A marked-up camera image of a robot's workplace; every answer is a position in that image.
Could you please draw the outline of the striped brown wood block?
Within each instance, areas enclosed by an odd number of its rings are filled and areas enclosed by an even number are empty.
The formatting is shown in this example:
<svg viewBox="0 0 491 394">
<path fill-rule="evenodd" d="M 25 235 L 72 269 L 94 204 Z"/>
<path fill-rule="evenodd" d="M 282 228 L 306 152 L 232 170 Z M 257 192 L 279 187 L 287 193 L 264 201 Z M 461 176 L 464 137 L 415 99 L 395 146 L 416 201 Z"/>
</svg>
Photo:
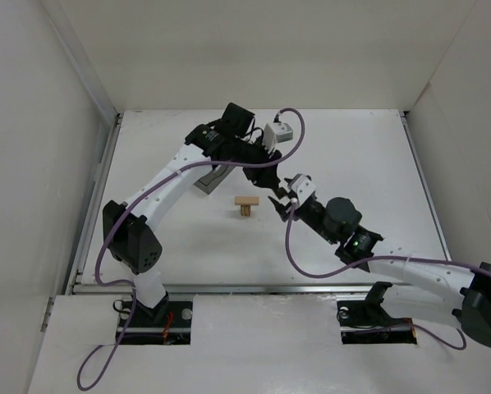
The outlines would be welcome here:
<svg viewBox="0 0 491 394">
<path fill-rule="evenodd" d="M 242 217 L 250 217 L 252 213 L 252 208 L 250 205 L 240 206 L 240 213 Z"/>
</svg>

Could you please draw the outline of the light wood rectangular block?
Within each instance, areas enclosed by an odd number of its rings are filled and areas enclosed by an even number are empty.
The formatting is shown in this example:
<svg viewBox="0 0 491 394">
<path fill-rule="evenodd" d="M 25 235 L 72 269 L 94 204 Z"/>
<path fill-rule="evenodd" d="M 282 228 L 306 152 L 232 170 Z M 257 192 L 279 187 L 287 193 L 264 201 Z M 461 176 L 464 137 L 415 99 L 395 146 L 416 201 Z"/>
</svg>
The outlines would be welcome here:
<svg viewBox="0 0 491 394">
<path fill-rule="evenodd" d="M 257 196 L 236 196 L 234 199 L 235 205 L 239 206 L 258 206 L 259 197 Z"/>
</svg>

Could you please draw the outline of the grey translucent plastic bin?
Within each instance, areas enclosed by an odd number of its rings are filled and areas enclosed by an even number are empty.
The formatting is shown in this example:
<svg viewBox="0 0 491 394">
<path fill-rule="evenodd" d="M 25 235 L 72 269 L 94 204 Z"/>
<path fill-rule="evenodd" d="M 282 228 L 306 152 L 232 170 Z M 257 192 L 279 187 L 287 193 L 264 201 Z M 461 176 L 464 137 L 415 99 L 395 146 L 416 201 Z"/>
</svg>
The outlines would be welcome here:
<svg viewBox="0 0 491 394">
<path fill-rule="evenodd" d="M 211 171 L 202 176 L 194 186 L 205 194 L 210 195 L 232 171 L 233 168 L 229 166 L 213 167 Z"/>
</svg>

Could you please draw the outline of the dark wood arch block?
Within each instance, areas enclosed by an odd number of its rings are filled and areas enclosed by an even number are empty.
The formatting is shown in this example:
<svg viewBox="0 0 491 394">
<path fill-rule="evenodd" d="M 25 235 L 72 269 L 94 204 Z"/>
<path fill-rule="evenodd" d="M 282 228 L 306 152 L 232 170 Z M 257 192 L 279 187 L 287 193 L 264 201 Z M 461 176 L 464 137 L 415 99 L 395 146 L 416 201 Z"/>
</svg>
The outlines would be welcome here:
<svg viewBox="0 0 491 394">
<path fill-rule="evenodd" d="M 286 197 L 287 196 L 287 191 L 283 188 L 283 187 L 278 187 L 276 190 L 275 190 L 275 194 L 276 196 L 281 199 L 283 197 Z"/>
</svg>

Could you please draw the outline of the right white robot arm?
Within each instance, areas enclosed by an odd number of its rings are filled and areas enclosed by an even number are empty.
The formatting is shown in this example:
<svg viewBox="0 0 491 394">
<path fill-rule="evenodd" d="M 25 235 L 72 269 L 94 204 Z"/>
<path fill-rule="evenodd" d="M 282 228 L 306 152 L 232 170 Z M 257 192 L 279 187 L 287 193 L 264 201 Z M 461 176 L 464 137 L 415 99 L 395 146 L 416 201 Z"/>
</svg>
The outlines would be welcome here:
<svg viewBox="0 0 491 394">
<path fill-rule="evenodd" d="M 362 215 L 349 199 L 321 204 L 314 183 L 303 174 L 274 193 L 270 200 L 284 222 L 302 221 L 337 246 L 342 272 L 354 268 L 384 277 L 364 299 L 338 301 L 337 320 L 350 335 L 390 332 L 421 319 L 455 328 L 491 348 L 491 264 L 376 256 L 373 248 L 383 237 L 361 226 Z"/>
</svg>

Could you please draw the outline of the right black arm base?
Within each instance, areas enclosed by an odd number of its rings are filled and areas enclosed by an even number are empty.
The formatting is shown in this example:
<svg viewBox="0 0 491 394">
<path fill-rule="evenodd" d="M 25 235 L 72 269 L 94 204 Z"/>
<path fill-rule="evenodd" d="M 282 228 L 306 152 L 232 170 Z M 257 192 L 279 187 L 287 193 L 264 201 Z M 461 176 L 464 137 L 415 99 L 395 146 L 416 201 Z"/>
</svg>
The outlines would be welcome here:
<svg viewBox="0 0 491 394">
<path fill-rule="evenodd" d="M 416 345 L 411 318 L 392 318 L 382 307 L 391 282 L 376 282 L 362 300 L 339 300 L 337 321 L 343 345 Z"/>
</svg>

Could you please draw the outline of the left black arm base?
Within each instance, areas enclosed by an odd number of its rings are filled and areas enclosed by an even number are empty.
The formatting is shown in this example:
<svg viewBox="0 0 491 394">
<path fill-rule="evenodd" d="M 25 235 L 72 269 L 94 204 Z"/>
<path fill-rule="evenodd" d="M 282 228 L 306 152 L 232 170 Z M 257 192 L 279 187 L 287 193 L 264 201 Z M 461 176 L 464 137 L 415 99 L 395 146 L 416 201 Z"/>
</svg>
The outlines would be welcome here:
<svg viewBox="0 0 491 394">
<path fill-rule="evenodd" d="M 138 300 L 129 318 L 133 301 L 117 299 L 112 303 L 117 313 L 115 341 L 132 346 L 186 346 L 191 341 L 191 324 L 194 315 L 192 297 L 166 294 L 155 309 L 144 307 Z"/>
</svg>

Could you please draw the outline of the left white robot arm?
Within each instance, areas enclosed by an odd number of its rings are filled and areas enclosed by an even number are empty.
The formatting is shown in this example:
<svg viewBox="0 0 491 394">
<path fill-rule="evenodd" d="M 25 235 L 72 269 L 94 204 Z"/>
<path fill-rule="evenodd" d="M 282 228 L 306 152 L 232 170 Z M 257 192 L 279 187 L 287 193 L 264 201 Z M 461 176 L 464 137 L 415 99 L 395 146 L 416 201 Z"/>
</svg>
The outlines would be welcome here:
<svg viewBox="0 0 491 394">
<path fill-rule="evenodd" d="M 211 177 L 227 163 L 253 163 L 245 168 L 251 183 L 273 191 L 279 189 L 275 161 L 282 157 L 276 145 L 291 140 L 290 126 L 278 119 L 267 123 L 253 142 L 245 140 L 254 113 L 229 103 L 221 118 L 198 125 L 154 179 L 122 203 L 109 201 L 103 208 L 103 234 L 111 236 L 111 256 L 126 265 L 136 290 L 136 308 L 158 322 L 166 313 L 168 293 L 160 279 L 157 262 L 163 252 L 156 231 L 167 211 L 192 185 Z"/>
</svg>

